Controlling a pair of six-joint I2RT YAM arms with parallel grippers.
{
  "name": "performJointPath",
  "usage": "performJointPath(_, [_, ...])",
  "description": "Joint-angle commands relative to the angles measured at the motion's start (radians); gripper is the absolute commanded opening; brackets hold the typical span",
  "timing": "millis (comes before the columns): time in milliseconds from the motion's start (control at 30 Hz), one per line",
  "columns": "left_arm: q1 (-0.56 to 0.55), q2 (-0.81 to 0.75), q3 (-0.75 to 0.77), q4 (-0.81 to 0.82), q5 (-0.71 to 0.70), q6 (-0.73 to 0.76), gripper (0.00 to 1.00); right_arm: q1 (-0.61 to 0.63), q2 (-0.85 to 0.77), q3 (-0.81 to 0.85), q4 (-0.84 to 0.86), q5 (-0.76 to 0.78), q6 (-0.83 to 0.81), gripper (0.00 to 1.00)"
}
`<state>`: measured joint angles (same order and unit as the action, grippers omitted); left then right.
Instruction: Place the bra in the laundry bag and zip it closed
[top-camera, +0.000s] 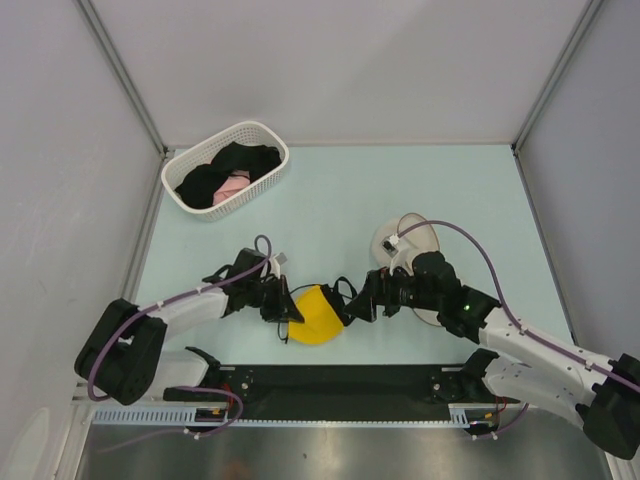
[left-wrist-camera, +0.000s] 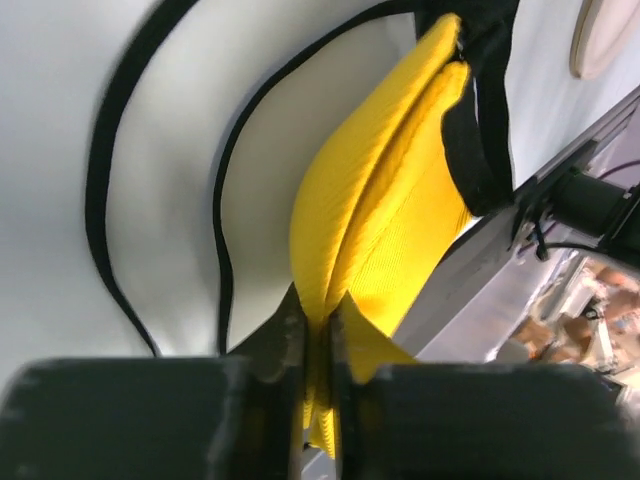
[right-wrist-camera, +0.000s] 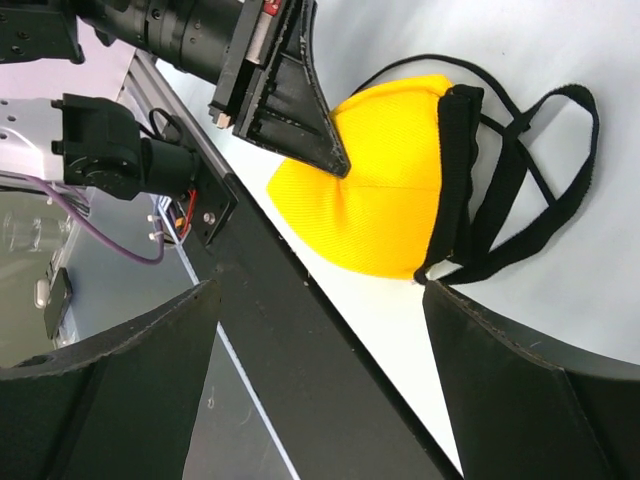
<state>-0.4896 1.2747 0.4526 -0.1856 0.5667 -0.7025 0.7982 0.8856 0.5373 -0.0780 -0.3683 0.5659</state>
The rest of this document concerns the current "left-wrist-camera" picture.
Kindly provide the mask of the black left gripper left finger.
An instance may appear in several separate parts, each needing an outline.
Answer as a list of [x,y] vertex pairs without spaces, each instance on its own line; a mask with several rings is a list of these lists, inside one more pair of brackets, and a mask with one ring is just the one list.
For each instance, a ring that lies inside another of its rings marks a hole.
[[27,364],[1,400],[1,475],[297,479],[306,336],[289,289],[225,356]]

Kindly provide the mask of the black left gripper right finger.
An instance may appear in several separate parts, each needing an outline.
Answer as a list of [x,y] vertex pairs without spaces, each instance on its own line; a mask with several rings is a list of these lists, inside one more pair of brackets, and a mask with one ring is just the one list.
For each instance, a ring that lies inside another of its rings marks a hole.
[[329,320],[342,479],[635,479],[639,433],[572,364],[422,363],[345,297]]

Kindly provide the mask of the yellow bra with black straps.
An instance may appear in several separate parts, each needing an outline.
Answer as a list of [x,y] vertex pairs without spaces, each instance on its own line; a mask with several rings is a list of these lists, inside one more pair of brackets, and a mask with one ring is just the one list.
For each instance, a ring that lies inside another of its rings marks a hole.
[[222,146],[212,199],[220,266],[218,337],[227,337],[234,271],[221,197],[236,143],[254,110],[287,76],[350,30],[416,13],[415,47],[331,134],[296,193],[289,223],[293,284],[310,327],[303,424],[335,456],[338,413],[329,400],[329,316],[350,297],[362,318],[347,330],[382,342],[353,358],[369,378],[403,357],[391,341],[456,237],[475,217],[513,201],[505,75],[515,1],[383,1],[328,31],[272,73],[236,117]]

